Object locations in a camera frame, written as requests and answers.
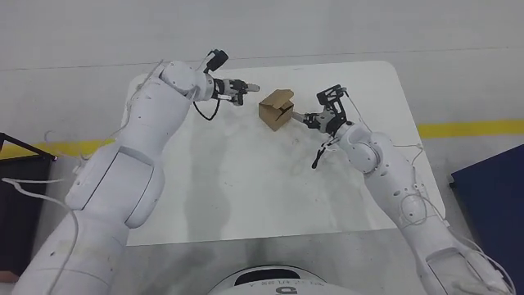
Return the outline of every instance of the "yellow line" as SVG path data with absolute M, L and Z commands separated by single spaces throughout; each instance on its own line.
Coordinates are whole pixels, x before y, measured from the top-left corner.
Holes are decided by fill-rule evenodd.
M 453 137 L 475 137 L 494 136 L 504 134 L 523 134 L 524 120 L 488 120 L 474 122 L 454 122 L 440 124 L 417 125 L 420 138 L 453 138 Z M 93 154 L 101 146 L 101 140 L 86 140 L 80 142 L 62 143 L 37 143 L 34 145 L 51 154 L 61 156 L 63 154 L 77 157 L 80 152 L 83 155 Z M 31 152 L 24 148 L 4 143 L 0 152 L 0 159 L 12 157 L 24 157 Z
M 524 134 L 524 120 L 489 120 L 417 125 L 420 138 L 452 138 Z
M 105 143 L 112 143 L 113 140 L 107 140 Z M 69 155 L 72 157 L 79 157 L 82 153 L 84 156 L 93 154 L 102 145 L 101 140 L 85 140 L 80 142 L 61 142 L 61 143 L 36 143 L 33 146 L 49 152 L 58 157 Z M 0 159 L 25 157 L 28 155 L 35 155 L 34 153 L 16 145 L 4 143 L 2 151 L 0 152 Z

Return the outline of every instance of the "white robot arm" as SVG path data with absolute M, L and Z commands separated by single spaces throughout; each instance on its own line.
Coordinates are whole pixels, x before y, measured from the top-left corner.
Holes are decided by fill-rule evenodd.
M 340 85 L 317 94 L 322 113 L 294 114 L 310 129 L 332 136 L 364 182 L 378 206 L 400 229 L 411 247 L 417 273 L 430 295 L 509 293 L 501 274 L 476 250 L 459 242 L 429 201 L 416 170 L 392 141 L 366 125 L 346 119 Z M 313 168 L 323 154 L 320 150 Z
M 204 72 L 174 61 L 157 66 L 147 77 L 130 99 L 125 127 L 77 171 L 67 194 L 65 201 L 78 221 L 78 238 L 76 223 L 68 215 L 42 245 L 13 294 L 108 293 L 129 229 L 146 221 L 162 193 L 161 153 L 191 103 L 217 98 L 242 105 L 243 95 L 258 91 L 256 85 L 208 74 L 224 63 L 224 55 L 215 51 Z

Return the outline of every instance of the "white table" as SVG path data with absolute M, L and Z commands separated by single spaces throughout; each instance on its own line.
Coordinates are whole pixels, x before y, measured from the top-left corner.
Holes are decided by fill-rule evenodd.
M 245 96 L 243 107 L 224 102 L 211 122 L 189 111 L 164 150 L 164 192 L 147 222 L 131 231 L 128 245 L 395 228 L 343 152 L 327 152 L 311 169 L 326 135 L 294 120 L 273 132 L 257 106 L 275 89 L 292 89 L 295 111 L 321 111 L 316 93 L 341 84 L 371 129 L 396 144 L 420 143 L 393 66 L 366 61 L 219 70 L 215 76 L 258 84 L 260 92 Z M 135 78 L 128 96 L 144 77 Z M 350 102 L 343 104 L 348 118 L 358 120 Z M 199 107 L 210 114 L 215 102 Z M 409 159 L 418 152 L 400 150 Z M 444 215 L 425 153 L 415 166 Z

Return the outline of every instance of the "box flap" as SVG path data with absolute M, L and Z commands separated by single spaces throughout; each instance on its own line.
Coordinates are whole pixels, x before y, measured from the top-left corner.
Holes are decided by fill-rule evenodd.
M 273 91 L 268 97 L 266 97 L 261 105 L 267 105 L 276 109 L 282 107 L 288 100 L 293 97 L 294 93 L 290 89 L 277 89 Z

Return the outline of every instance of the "brown cardboard box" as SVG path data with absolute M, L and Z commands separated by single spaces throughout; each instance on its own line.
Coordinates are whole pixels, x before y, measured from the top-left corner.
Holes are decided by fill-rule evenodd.
M 273 131 L 291 119 L 293 103 L 290 99 L 293 95 L 290 89 L 277 89 L 259 103 L 259 117 Z

